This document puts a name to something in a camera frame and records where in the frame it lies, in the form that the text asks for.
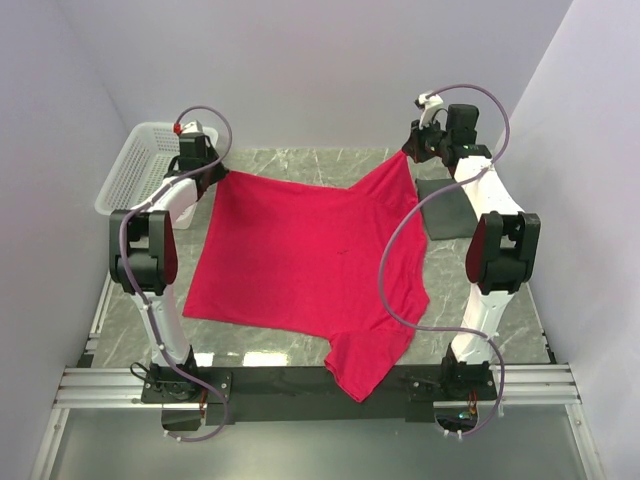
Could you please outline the white perforated plastic basket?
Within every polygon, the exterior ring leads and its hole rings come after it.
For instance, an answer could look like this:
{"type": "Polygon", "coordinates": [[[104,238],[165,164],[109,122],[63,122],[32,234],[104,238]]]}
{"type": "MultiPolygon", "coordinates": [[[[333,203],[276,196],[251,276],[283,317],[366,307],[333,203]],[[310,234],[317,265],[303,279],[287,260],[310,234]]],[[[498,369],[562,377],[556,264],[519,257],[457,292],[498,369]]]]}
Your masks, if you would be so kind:
{"type": "Polygon", "coordinates": [[[94,203],[97,213],[129,210],[145,202],[167,182],[165,174],[179,154],[178,136],[169,122],[135,126],[118,154],[94,203]]]}

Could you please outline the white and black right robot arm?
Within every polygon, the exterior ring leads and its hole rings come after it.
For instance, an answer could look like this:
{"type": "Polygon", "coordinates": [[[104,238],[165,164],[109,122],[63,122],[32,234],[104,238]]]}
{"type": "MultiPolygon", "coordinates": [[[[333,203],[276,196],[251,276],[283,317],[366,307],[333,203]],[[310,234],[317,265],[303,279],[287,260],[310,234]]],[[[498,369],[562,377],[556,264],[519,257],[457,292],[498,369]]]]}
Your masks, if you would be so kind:
{"type": "Polygon", "coordinates": [[[476,106],[444,105],[438,96],[416,103],[421,116],[412,122],[402,151],[415,163],[440,159],[449,174],[416,183],[428,236],[470,241],[467,306],[438,377],[442,393],[460,399],[493,383],[492,345],[506,307],[532,276],[541,220],[512,199],[494,157],[478,142],[476,106]]]}

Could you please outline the crimson red t-shirt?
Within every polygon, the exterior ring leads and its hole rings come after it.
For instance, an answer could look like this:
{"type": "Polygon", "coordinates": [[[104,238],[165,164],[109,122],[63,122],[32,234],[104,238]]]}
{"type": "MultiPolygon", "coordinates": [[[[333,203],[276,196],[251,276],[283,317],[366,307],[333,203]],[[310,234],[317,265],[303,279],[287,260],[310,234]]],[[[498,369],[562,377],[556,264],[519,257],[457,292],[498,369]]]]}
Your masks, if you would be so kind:
{"type": "Polygon", "coordinates": [[[327,369],[363,401],[429,303],[417,200],[400,152],[348,188],[231,172],[217,185],[183,313],[323,338],[327,369]]]}

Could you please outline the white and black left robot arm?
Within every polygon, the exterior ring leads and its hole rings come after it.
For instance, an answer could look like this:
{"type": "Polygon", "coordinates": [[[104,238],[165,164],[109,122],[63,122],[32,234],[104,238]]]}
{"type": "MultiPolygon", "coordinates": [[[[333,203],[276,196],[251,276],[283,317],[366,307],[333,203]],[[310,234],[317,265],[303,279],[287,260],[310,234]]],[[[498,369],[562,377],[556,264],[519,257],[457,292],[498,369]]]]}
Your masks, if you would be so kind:
{"type": "Polygon", "coordinates": [[[193,347],[186,339],[174,295],[178,255],[174,227],[209,186],[223,179],[214,143],[195,123],[174,125],[179,151],[161,186],[130,209],[109,218],[109,273],[129,294],[151,344],[151,362],[130,365],[130,373],[158,396],[186,402],[224,392],[200,378],[193,347]]]}

